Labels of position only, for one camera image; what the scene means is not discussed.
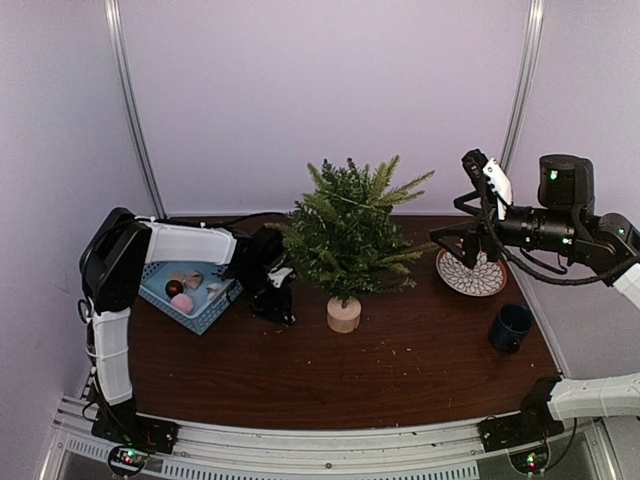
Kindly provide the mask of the small green christmas tree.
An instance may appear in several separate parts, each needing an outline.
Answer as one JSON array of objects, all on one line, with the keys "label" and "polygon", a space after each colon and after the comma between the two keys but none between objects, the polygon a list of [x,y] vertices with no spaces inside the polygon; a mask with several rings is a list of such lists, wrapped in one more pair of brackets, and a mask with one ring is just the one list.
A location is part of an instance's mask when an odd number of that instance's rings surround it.
[{"label": "small green christmas tree", "polygon": [[286,257],[301,276],[329,297],[347,303],[416,286],[410,265],[435,244],[416,244],[392,212],[424,195],[420,186],[435,172],[394,186],[399,163],[398,155],[376,168],[360,168],[351,158],[344,166],[309,163],[314,190],[295,202],[284,221],[266,224],[282,236]]}]

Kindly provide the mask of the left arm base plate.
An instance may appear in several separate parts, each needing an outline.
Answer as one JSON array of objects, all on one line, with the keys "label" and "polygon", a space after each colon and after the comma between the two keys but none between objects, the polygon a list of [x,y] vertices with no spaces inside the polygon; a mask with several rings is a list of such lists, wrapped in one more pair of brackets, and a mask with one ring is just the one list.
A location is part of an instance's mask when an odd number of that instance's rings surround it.
[{"label": "left arm base plate", "polygon": [[179,426],[171,421],[134,415],[126,424],[106,409],[99,409],[91,429],[95,437],[155,454],[171,454]]}]

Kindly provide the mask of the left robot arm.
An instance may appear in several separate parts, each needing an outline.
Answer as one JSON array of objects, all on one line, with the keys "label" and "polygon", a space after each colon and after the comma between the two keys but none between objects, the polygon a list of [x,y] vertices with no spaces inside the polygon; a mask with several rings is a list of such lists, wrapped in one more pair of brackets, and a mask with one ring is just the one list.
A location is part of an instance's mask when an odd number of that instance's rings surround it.
[{"label": "left robot arm", "polygon": [[129,375],[128,322],[153,263],[201,262],[221,268],[221,276],[251,297],[254,315],[291,325],[294,271],[276,261],[282,236],[265,226],[252,234],[234,221],[217,223],[145,218],[124,207],[113,209],[79,260],[83,299],[78,310],[87,326],[86,351],[95,370],[99,421],[123,444],[146,431],[137,413]]}]

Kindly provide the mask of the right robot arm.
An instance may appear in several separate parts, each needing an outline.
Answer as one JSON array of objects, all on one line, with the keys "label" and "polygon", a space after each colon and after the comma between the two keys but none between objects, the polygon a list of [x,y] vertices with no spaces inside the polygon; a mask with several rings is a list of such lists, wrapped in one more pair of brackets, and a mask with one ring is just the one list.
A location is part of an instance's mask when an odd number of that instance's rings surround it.
[{"label": "right robot arm", "polygon": [[[532,278],[562,287],[601,282],[631,304],[639,303],[639,232],[617,213],[595,214],[592,162],[568,154],[539,160],[539,207],[513,203],[511,183],[481,151],[462,159],[473,191],[455,198],[467,222],[430,232],[432,242],[472,269],[480,253],[507,260]],[[567,420],[636,416],[637,373],[591,380],[536,382],[513,419],[519,440],[561,431]]]}]

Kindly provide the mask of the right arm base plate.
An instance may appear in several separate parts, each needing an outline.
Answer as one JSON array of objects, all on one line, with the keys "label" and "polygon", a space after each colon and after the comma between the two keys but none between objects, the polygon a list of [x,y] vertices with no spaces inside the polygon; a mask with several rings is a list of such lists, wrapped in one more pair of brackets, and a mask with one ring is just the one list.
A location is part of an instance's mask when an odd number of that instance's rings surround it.
[{"label": "right arm base plate", "polygon": [[480,439],[486,453],[543,442],[565,430],[562,421],[549,413],[527,410],[507,416],[491,416],[478,424]]}]

